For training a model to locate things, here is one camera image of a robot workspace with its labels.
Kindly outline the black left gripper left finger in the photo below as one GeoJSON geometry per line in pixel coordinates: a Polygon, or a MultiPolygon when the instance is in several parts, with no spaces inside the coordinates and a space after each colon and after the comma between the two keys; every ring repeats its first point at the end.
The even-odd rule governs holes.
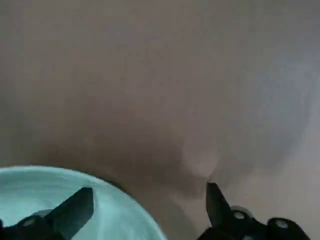
{"type": "Polygon", "coordinates": [[[71,240],[94,214],[94,191],[82,187],[53,209],[41,210],[17,224],[0,225],[2,240],[71,240]]]}

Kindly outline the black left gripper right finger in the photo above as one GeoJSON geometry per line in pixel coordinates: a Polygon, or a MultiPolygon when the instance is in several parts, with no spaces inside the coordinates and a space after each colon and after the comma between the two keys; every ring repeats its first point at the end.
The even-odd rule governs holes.
{"type": "Polygon", "coordinates": [[[267,223],[256,220],[247,209],[231,207],[216,183],[206,185],[206,212],[211,223],[199,240],[309,240],[294,221],[281,217],[267,223]]]}

